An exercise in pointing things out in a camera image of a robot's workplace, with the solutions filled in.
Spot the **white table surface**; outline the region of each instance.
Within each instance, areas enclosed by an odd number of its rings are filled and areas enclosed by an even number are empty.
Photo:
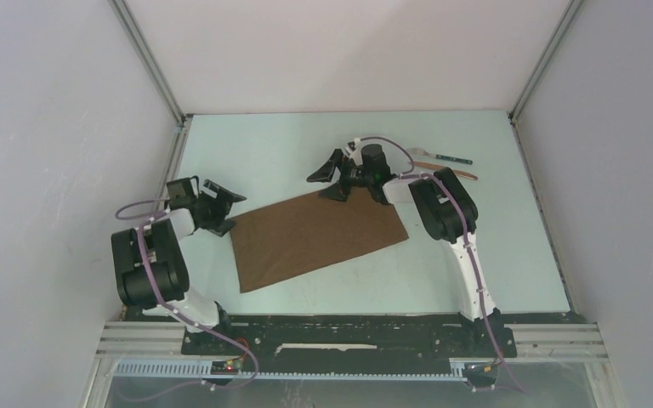
[[[569,304],[531,187],[502,111],[415,111],[195,116],[179,177],[198,175],[241,194],[231,216],[320,190],[309,184],[336,148],[381,134],[405,147],[474,161],[449,163],[478,209],[487,285],[503,313],[563,312]],[[407,170],[385,147],[393,172]],[[446,164],[427,157],[422,162]],[[396,205],[409,240],[249,293],[239,293],[229,235],[199,230],[180,242],[191,285],[232,314],[455,313],[456,262],[423,229],[416,208]]]

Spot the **gray wall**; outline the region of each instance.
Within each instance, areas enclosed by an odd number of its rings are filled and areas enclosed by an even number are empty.
[[[519,130],[577,305],[651,406],[653,2],[587,1]]]
[[[106,0],[0,1],[0,406],[76,406],[173,130]]]

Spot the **table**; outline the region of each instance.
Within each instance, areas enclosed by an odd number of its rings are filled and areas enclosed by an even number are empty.
[[[449,164],[480,178],[462,182],[479,208],[480,260],[497,307],[503,313],[570,309],[503,111],[194,116],[178,177],[198,175],[247,197],[233,206],[234,216],[326,187],[306,177],[333,149],[368,134],[473,160],[472,166]],[[393,172],[407,170],[397,149],[384,150]],[[239,293],[228,235],[199,230],[180,245],[192,287],[232,314],[456,313],[452,255],[429,238],[413,205],[396,209],[409,240],[249,293]]]

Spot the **fabric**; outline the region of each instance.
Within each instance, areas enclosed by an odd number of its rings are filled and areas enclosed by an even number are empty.
[[[301,195],[234,217],[231,230],[241,293],[405,241],[394,206],[354,188],[347,202]]]

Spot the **white wall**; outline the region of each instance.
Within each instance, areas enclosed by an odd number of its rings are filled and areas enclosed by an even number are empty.
[[[0,406],[76,406],[174,123],[106,0],[0,1]]]
[[[510,110],[569,0],[128,2],[188,113]]]
[[[587,2],[520,135],[577,304],[653,406],[653,2]]]

